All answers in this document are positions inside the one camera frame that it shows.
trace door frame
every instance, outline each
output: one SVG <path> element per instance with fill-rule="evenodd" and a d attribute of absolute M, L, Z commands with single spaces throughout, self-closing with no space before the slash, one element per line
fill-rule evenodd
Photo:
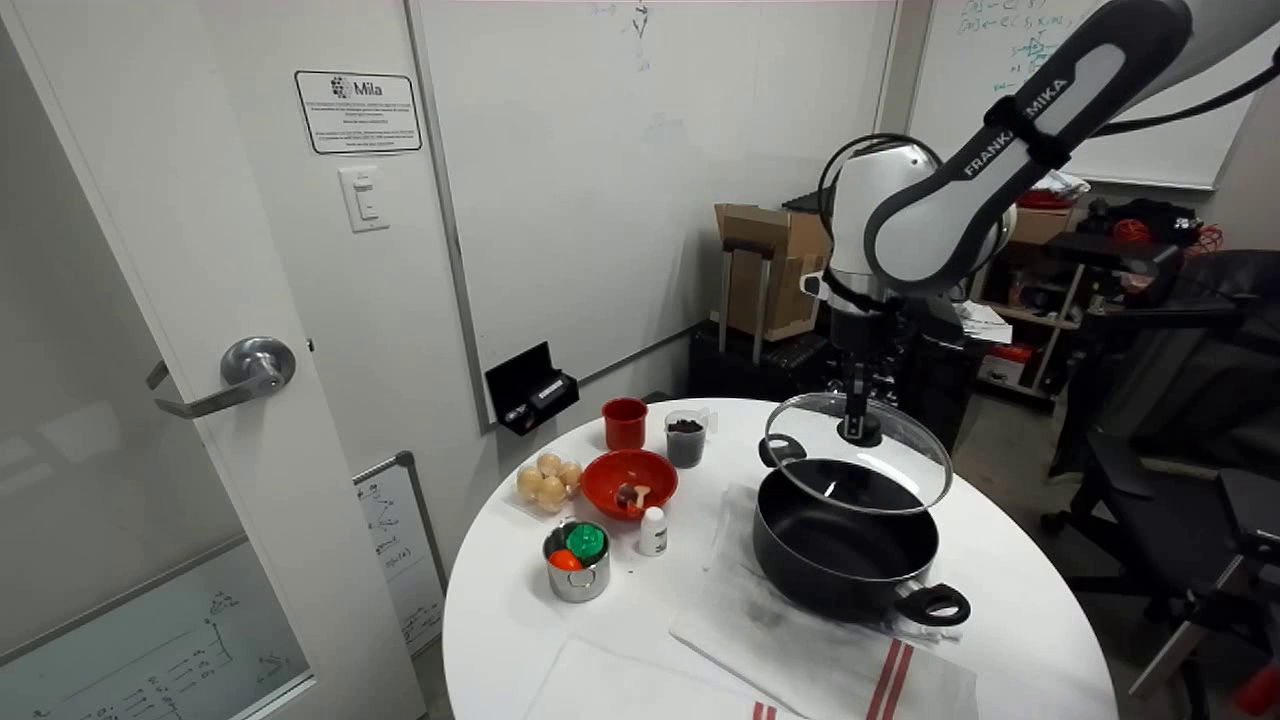
<path fill-rule="evenodd" d="M 301 360 L 282 397 L 198 424 L 312 673 L 254 715 L 421 715 L 202 0 L 0 0 L 0 22 L 176 391 L 217 391 L 241 336 Z"/>

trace black pot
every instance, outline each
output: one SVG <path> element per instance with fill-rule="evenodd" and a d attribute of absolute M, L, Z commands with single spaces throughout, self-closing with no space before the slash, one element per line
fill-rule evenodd
<path fill-rule="evenodd" d="M 811 460 L 821 477 L 842 477 L 842 491 L 870 491 L 890 508 L 918 503 L 896 479 Z M 765 576 L 799 610 L 829 622 L 965 625 L 969 602 L 950 587 L 914 587 L 936 557 L 936 523 L 914 516 L 863 516 L 799 491 L 785 473 L 768 473 L 755 491 L 752 547 Z"/>

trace small bowl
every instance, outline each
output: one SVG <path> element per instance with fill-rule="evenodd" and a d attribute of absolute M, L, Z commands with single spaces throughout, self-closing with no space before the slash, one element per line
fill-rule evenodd
<path fill-rule="evenodd" d="M 642 519 L 675 497 L 675 467 L 653 453 L 603 453 L 585 467 L 579 491 L 613 519 Z"/>

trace red cup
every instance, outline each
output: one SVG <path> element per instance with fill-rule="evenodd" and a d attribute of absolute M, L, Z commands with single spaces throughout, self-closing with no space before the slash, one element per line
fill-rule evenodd
<path fill-rule="evenodd" d="M 636 397 L 620 397 L 603 403 L 603 449 L 646 449 L 646 418 L 647 403 Z"/>

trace cable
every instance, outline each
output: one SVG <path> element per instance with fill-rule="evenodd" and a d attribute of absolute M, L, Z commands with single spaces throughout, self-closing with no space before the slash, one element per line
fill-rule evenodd
<path fill-rule="evenodd" d="M 833 170 L 850 158 L 850 153 L 861 153 L 861 143 L 871 143 L 875 135 L 857 135 L 857 141 L 850 141 L 850 143 L 842 143 L 833 158 L 829 158 L 829 165 L 826 165 L 826 173 L 818 173 L 818 191 L 811 191 L 811 202 L 818 202 L 818 219 L 826 224 L 826 231 L 838 239 L 838 231 L 833 231 L 833 202 L 838 202 L 838 186 L 842 186 L 842 173 L 833 178 Z"/>
<path fill-rule="evenodd" d="M 818 190 L 826 190 L 829 186 L 829 178 L 833 178 L 833 170 L 842 165 L 842 158 L 850 158 L 852 150 L 852 158 L 870 158 L 870 153 L 881 153 L 881 150 L 892 150 L 892 143 L 918 143 L 931 165 L 943 165 L 925 141 L 918 141 L 918 135 L 906 135 L 906 132 L 870 132 L 870 135 L 857 135 L 857 141 L 850 141 L 850 143 L 842 143 L 833 158 L 829 158 L 829 165 L 826 165 L 826 173 L 818 178 Z"/>
<path fill-rule="evenodd" d="M 1194 109 L 1181 109 L 1181 114 L 1167 114 L 1167 118 L 1138 118 L 1138 121 L 1120 121 L 1120 126 L 1104 126 L 1096 129 L 1094 135 L 1126 135 L 1126 132 L 1145 132 L 1145 129 L 1162 129 L 1162 126 L 1177 126 L 1177 121 L 1188 121 L 1188 118 L 1203 118 L 1203 114 L 1217 114 L 1217 109 L 1228 109 L 1253 93 L 1262 93 L 1264 85 L 1272 85 L 1280 77 L 1280 50 L 1272 56 L 1272 68 L 1248 77 L 1243 85 L 1203 100 L 1203 105 L 1194 105 Z"/>
<path fill-rule="evenodd" d="M 976 274 L 985 274 L 1008 249 L 1005 219 L 995 219 L 991 227 L 995 227 L 995 239 L 991 239 L 989 257 L 980 264 L 972 264 L 959 281 L 972 281 Z"/>

